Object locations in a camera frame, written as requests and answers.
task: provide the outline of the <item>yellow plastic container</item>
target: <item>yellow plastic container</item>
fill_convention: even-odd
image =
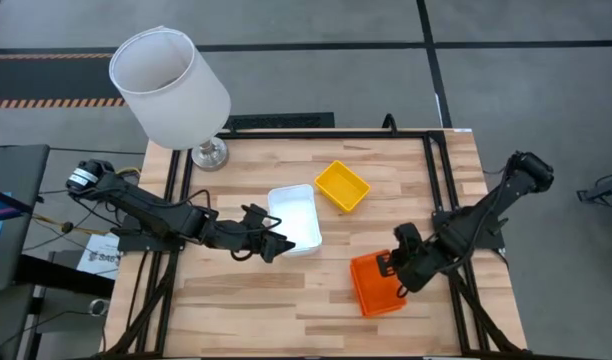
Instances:
[[[315,185],[344,212],[353,211],[370,191],[370,185],[339,160],[317,176]]]

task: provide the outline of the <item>gray floor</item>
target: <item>gray floor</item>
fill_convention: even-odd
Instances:
[[[427,3],[436,41],[612,39],[612,0]],[[0,47],[117,46],[160,24],[203,44],[422,39],[412,0],[4,0]],[[509,211],[504,231],[530,348],[612,359],[612,209],[575,196],[612,173],[612,48],[438,56],[453,124],[473,128],[484,167],[496,170],[520,149],[556,171],[548,193]],[[234,114],[334,111],[339,127],[365,127],[392,112],[400,127],[439,125],[422,50],[214,53],[207,60],[231,93]],[[0,144],[40,142],[141,151],[146,137],[125,108],[0,110]],[[61,188],[76,162],[90,157],[141,164],[140,156],[53,152],[43,188]],[[84,214],[61,195],[38,212],[70,220]],[[50,236],[41,231],[31,229],[28,245]],[[36,254],[75,248],[64,241]],[[41,358],[88,355],[99,341],[91,334],[49,336]],[[56,346],[61,338],[73,345]]]

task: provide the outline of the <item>lamp base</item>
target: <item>lamp base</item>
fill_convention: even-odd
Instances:
[[[228,162],[228,147],[224,140],[213,137],[209,141],[193,148],[193,162],[204,171],[217,171]]]

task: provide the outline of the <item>table lamp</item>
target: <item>table lamp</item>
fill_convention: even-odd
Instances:
[[[228,148],[214,137],[230,114],[230,96],[186,34],[157,27],[139,33],[110,60],[109,74],[156,144],[193,148],[205,171],[228,161]]]

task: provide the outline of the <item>wooden tabletop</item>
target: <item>wooden tabletop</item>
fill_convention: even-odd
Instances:
[[[460,203],[474,204],[487,188],[473,134],[447,130],[446,137]],[[437,275],[422,291],[409,294],[408,304],[400,311],[363,318],[349,271],[351,258],[395,248],[393,228],[399,224],[413,222],[422,237],[431,234],[434,207],[420,140],[230,140],[227,144],[228,164],[214,173],[194,169],[191,180],[191,193],[210,191],[220,220],[241,220],[241,204],[266,207],[273,188],[314,186],[315,177],[333,160],[341,160],[365,179],[371,191],[350,214],[343,214],[315,191],[323,244],[314,255],[278,257],[273,264],[255,256],[239,263],[227,251],[187,246],[177,267],[165,356],[460,353],[446,277]],[[170,156],[170,150],[149,144],[142,188],[163,195]],[[438,154],[435,159],[443,178]],[[204,201],[194,200],[198,205]],[[109,344],[126,326],[140,260],[141,254],[129,254],[121,261],[106,323]],[[137,309],[150,260],[146,264]],[[484,308],[511,341],[525,346],[505,265],[490,251],[477,251],[473,264]],[[475,347],[475,330],[465,303],[464,308]],[[156,310],[147,349],[154,346],[158,318]]]

